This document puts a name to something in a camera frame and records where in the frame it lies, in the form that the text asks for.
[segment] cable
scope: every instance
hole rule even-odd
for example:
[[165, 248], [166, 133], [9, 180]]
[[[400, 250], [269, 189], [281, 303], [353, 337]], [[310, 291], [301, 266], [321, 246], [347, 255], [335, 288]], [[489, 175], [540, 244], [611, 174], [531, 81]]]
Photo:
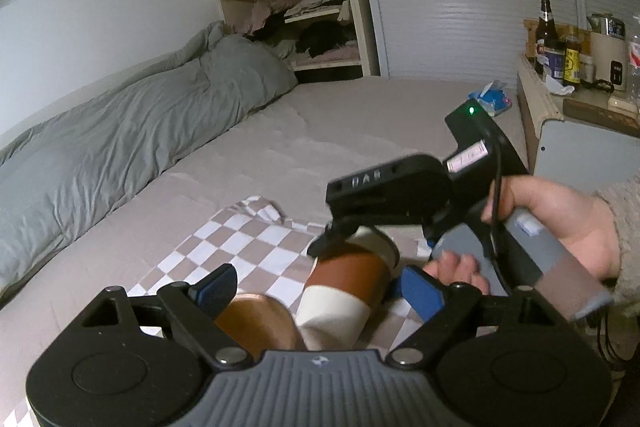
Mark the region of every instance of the cable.
[[500, 151], [500, 144], [496, 143], [494, 140], [491, 140], [491, 145], [495, 149], [495, 178], [494, 178], [494, 199], [492, 201], [492, 214], [491, 214], [491, 229], [490, 229], [490, 237], [491, 237], [491, 246], [492, 246], [492, 255], [491, 255], [491, 264], [494, 268], [495, 275], [498, 278], [498, 282], [507, 292], [507, 295], [511, 294], [511, 286], [507, 283], [507, 280], [500, 269], [500, 265], [498, 264], [498, 255], [500, 254], [500, 241], [498, 240], [498, 226], [500, 224], [500, 220], [498, 218], [498, 208], [500, 206], [500, 192], [502, 190], [502, 152]]
[[611, 343], [611, 339], [609, 337], [609, 310], [605, 310], [603, 314], [601, 314], [598, 320], [598, 329], [596, 332], [597, 336], [597, 344], [598, 344], [598, 353], [607, 364], [611, 371], [624, 371], [626, 369], [627, 363], [629, 360], [623, 359], [617, 354], [616, 350], [613, 348], [613, 344]]

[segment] beer bottle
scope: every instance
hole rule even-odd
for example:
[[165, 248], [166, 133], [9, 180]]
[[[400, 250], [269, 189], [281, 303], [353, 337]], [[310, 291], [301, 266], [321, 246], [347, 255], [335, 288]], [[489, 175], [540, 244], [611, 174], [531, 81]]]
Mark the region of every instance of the beer bottle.
[[549, 0], [541, 0], [540, 19], [536, 28], [536, 61], [534, 63], [537, 74], [542, 74], [543, 66], [546, 63], [546, 44], [557, 40], [558, 32], [556, 31], [554, 15], [551, 13], [551, 2]]

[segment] metal screw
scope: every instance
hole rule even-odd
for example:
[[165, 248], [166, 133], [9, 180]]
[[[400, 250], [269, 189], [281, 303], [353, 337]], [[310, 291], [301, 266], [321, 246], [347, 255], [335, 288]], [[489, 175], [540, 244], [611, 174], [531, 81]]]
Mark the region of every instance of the metal screw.
[[224, 365], [235, 365], [246, 357], [247, 352], [242, 347], [223, 347], [216, 352], [216, 360]]
[[424, 358], [424, 355], [413, 347], [401, 347], [391, 353], [391, 358], [401, 365], [414, 365]]

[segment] human hand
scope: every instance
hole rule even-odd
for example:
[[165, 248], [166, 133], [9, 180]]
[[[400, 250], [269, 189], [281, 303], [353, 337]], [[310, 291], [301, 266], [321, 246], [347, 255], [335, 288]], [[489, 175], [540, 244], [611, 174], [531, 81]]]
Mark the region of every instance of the human hand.
[[473, 255], [460, 257], [452, 251], [444, 250], [439, 259], [429, 261], [422, 269], [445, 285], [466, 282], [478, 288], [483, 295], [489, 293], [489, 283], [480, 275], [478, 261]]
[[[492, 185], [482, 220], [492, 219]], [[533, 176], [503, 179], [498, 217], [506, 219], [513, 209], [523, 206], [536, 216], [564, 247], [596, 278], [615, 278], [620, 273], [620, 246], [609, 205], [600, 198], [587, 196], [572, 188]], [[478, 273], [473, 259], [465, 261], [454, 253], [428, 263], [424, 270], [444, 284], [468, 282], [485, 292], [486, 280]]]

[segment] tissue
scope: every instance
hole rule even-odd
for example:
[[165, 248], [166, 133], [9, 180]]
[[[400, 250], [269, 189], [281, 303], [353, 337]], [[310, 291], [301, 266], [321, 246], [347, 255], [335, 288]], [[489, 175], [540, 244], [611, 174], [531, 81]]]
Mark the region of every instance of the tissue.
[[575, 90], [574, 86], [563, 86], [550, 74], [548, 74], [545, 78], [545, 85], [546, 89], [548, 89], [550, 93], [556, 94], [558, 96], [567, 96]]

